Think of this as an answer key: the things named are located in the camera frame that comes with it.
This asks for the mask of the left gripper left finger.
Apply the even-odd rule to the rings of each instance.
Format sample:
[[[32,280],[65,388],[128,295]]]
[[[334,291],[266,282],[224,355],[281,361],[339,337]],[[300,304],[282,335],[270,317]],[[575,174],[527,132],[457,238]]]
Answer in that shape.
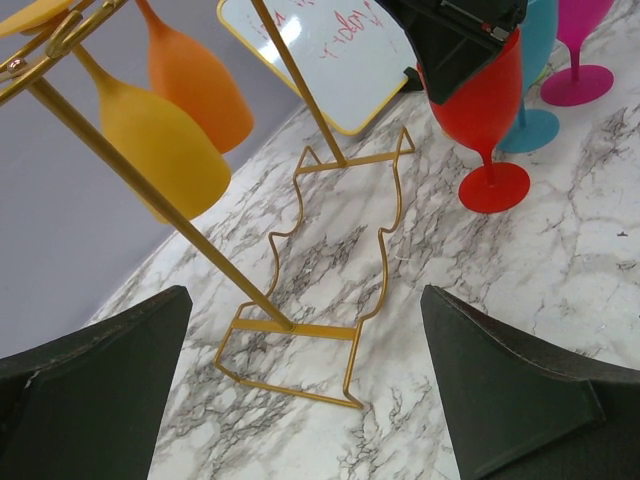
[[[191,310],[171,286],[3,358],[2,478],[147,478]]]

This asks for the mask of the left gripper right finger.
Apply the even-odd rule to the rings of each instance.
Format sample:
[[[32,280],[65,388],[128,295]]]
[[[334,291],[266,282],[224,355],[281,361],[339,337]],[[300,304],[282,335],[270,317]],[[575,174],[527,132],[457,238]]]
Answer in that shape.
[[[421,312],[463,479],[636,479],[639,373],[428,285]]]

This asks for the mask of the amber wine glass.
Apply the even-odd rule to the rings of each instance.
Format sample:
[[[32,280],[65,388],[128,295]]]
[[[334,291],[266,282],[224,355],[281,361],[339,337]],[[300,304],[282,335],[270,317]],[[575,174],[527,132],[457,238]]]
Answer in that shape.
[[[9,60],[2,78],[7,101],[28,90],[136,191],[159,219],[177,228],[211,208],[227,190],[231,169],[201,127],[170,101],[107,73],[83,47],[83,40],[111,15],[118,1],[106,1],[89,17],[69,1],[35,1],[2,20],[9,36],[50,28],[33,44],[46,46],[34,64],[21,55]],[[61,58],[74,54],[92,78],[100,102],[94,127],[45,79]]]

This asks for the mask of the magenta wine glass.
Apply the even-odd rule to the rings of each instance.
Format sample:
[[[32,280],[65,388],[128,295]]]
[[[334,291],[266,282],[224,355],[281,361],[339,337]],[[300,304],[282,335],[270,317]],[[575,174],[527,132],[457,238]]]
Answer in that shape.
[[[556,39],[570,55],[570,67],[547,78],[540,89],[541,99],[549,105],[572,107],[590,103],[605,95],[614,84],[614,74],[601,65],[586,65],[580,60],[585,39],[609,13],[613,0],[561,0],[558,2]]]

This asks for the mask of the red wine glass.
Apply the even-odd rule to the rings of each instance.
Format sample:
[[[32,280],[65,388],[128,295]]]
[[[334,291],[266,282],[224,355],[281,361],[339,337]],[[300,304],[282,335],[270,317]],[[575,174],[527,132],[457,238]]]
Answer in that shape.
[[[441,128],[482,157],[483,165],[462,180],[458,192],[462,204],[472,211],[505,211],[529,192],[530,177],[525,169],[492,159],[494,149],[514,124],[522,93],[521,32],[515,30],[495,60],[444,104],[431,104]]]

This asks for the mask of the teal wine glass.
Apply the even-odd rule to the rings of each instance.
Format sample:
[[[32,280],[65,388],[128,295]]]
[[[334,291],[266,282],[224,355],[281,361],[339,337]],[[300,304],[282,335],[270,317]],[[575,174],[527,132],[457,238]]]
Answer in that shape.
[[[525,107],[525,96],[543,71],[551,55],[558,28],[556,0],[529,1],[520,24],[523,90],[517,118],[498,149],[506,153],[527,153],[549,144],[559,132],[553,113]]]

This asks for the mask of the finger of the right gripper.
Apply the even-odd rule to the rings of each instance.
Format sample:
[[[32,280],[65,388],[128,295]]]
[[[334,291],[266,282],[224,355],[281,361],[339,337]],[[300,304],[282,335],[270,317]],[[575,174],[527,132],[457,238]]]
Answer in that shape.
[[[505,49],[524,21],[523,0],[387,0],[408,38],[430,101],[442,105]]]

